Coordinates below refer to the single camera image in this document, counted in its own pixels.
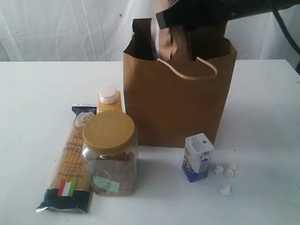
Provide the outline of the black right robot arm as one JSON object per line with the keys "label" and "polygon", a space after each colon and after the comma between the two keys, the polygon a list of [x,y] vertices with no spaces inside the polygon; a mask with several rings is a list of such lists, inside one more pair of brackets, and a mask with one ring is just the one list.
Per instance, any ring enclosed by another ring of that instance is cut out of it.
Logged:
{"label": "black right robot arm", "polygon": [[156,13],[160,29],[217,27],[230,20],[298,5],[299,0],[177,0]]}

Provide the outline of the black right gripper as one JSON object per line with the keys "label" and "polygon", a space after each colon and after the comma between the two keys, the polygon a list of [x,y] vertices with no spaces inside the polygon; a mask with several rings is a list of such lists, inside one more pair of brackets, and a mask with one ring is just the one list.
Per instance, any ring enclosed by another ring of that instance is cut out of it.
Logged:
{"label": "black right gripper", "polygon": [[156,13],[160,29],[217,27],[236,17],[231,0],[177,0]]}

